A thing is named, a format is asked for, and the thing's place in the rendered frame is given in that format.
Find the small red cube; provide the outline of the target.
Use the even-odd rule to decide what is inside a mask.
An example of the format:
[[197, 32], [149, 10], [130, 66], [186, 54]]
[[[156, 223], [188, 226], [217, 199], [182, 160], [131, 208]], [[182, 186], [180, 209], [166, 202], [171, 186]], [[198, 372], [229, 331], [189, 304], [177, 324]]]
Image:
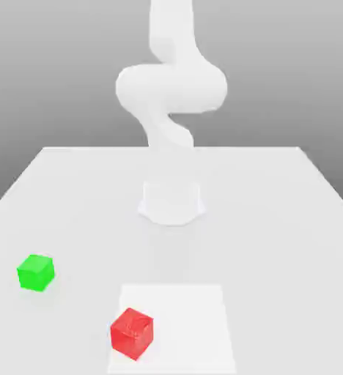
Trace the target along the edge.
[[138, 360], [154, 338], [154, 319], [127, 308], [110, 326], [111, 346], [132, 360]]

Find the small green cube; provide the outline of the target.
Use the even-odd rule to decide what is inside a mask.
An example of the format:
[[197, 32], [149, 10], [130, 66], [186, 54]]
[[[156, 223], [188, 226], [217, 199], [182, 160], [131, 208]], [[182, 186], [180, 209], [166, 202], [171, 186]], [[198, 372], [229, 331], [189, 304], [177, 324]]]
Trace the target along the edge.
[[43, 292], [55, 276], [53, 259], [31, 254], [17, 267], [17, 274], [21, 288]]

